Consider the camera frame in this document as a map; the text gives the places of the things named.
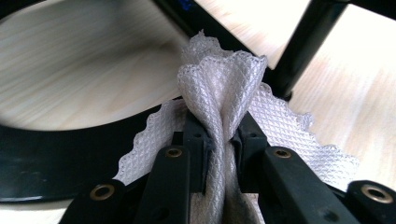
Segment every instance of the white mesh fabric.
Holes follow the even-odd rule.
[[[148,118],[146,130],[134,139],[134,149],[120,159],[116,179],[130,184],[148,173],[158,150],[170,144],[174,131],[182,131],[188,108],[215,146],[209,159],[206,194],[192,197],[191,223],[260,222],[248,197],[240,193],[230,144],[248,110],[272,146],[295,150],[323,181],[346,188],[357,160],[337,147],[318,144],[307,130],[311,117],[294,114],[286,102],[272,95],[268,85],[261,84],[265,57],[222,50],[216,38],[200,33],[183,49],[182,59],[185,65],[177,78],[184,101],[167,102]]]

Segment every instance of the black metal bar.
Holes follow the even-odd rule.
[[[205,193],[211,140],[201,122],[190,111],[186,115],[183,131],[183,146],[189,149],[191,155],[190,191]]]
[[[262,156],[259,205],[266,223],[359,223],[297,153],[268,147]],[[266,214],[278,214],[271,217]]]
[[[73,200],[60,224],[112,224],[123,219],[125,186],[109,179],[87,186]]]
[[[243,193],[259,193],[257,166],[268,146],[267,136],[256,120],[246,113],[233,137],[239,187]]]
[[[350,3],[396,20],[396,2],[394,0],[351,0]]]
[[[288,98],[291,89],[334,27],[347,1],[312,0],[274,70],[263,81],[274,96]]]
[[[188,223],[190,153],[180,146],[159,151],[148,177],[134,224]]]
[[[396,192],[373,181],[354,181],[349,184],[346,207],[360,223],[396,223]]]

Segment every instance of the wood grain surface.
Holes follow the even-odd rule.
[[[275,67],[308,3],[199,0]],[[359,158],[356,179],[396,189],[396,21],[350,6],[293,90],[322,145]],[[178,96],[186,37],[149,1],[49,1],[0,23],[0,122],[66,130]],[[0,205],[0,223],[57,223],[70,201]]]

